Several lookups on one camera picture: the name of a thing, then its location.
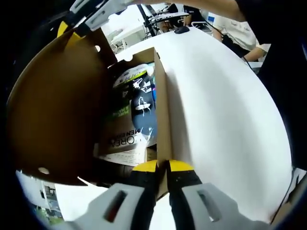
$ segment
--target cardboard box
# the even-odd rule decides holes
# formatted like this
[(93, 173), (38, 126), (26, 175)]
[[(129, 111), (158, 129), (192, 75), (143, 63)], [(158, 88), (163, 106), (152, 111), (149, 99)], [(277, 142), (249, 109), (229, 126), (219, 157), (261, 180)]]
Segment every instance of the cardboard box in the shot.
[(106, 170), (101, 174), (93, 158), (101, 120), (108, 112), (112, 83), (128, 68), (152, 61), (157, 88), (157, 158), (159, 164), (170, 159), (165, 71), (155, 50), (142, 51), (129, 62), (117, 63), (100, 30), (66, 46), (72, 32), (41, 50), (11, 92), (7, 129), (16, 168), (60, 184), (80, 184), (78, 176), (98, 182), (112, 174)]

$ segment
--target black cable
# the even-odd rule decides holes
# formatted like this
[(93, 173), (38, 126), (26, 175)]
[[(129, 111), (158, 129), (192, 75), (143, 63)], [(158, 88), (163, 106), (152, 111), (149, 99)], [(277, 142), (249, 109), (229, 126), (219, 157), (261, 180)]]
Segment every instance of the black cable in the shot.
[(274, 214), (274, 216), (273, 216), (273, 218), (272, 218), (271, 224), (274, 222), (274, 220), (275, 220), (275, 218), (276, 218), (276, 216), (277, 216), (277, 214), (278, 214), (280, 208), (282, 207), (282, 205), (283, 205), (283, 203), (284, 203), (284, 200), (286, 199), (287, 194), (288, 194), (288, 192), (289, 192), (289, 190), (290, 190), (290, 188), (291, 188), (292, 181), (293, 181), (293, 178), (294, 178), (294, 171), (295, 171), (295, 168), (293, 167), (293, 168), (292, 168), (292, 176), (291, 176), (290, 185), (289, 185), (289, 187), (288, 187), (288, 190), (287, 190), (286, 194), (285, 194), (284, 197), (283, 197), (282, 202), (280, 203), (278, 209), (276, 210), (276, 212), (275, 212), (275, 214)]
[[(211, 25), (206, 19), (204, 19), (204, 21), (210, 26), (210, 27), (212, 27), (213, 29), (215, 29), (217, 32), (219, 32), (220, 34), (221, 34), (221, 36), (222, 37), (224, 37), (224, 34), (222, 34), (222, 32), (220, 31), (220, 30), (218, 30), (218, 29), (216, 29), (213, 25)], [(249, 68), (252, 70), (252, 71), (254, 71), (253, 70), (253, 68), (250, 66), (250, 64), (249, 64), (249, 62), (246, 60), (246, 58), (243, 56), (242, 57), (245, 61), (246, 61), (246, 63), (248, 64), (248, 66), (249, 66)]]

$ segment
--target white shirt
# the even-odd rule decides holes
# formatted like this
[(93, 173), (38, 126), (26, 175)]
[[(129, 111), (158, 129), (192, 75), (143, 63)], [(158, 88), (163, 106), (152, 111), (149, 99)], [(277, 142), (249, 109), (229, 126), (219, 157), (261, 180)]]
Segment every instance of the white shirt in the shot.
[(213, 25), (220, 30), (222, 34), (229, 36), (234, 43), (244, 49), (251, 51), (255, 47), (259, 47), (266, 52), (270, 49), (270, 44), (259, 44), (254, 32), (247, 22), (241, 23), (217, 15)]

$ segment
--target brown cardboard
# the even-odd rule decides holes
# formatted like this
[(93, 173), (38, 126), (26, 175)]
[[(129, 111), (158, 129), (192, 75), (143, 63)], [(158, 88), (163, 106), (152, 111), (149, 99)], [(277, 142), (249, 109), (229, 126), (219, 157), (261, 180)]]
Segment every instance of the brown cardboard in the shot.
[[(22, 72), (10, 95), (7, 128), (16, 168), (61, 184), (79, 184), (77, 176), (87, 181), (103, 179), (103, 175), (96, 175), (101, 170), (93, 164), (93, 149), (99, 140), (114, 76), (153, 60), (160, 87), (156, 113), (161, 135), (158, 159), (159, 163), (169, 159), (165, 73), (154, 49), (134, 55), (129, 62), (115, 63), (101, 32), (66, 47), (71, 35), (72, 31), (65, 33), (47, 45)], [(101, 51), (98, 53), (94, 46), (100, 46)], [(49, 174), (38, 170), (42, 167)]]

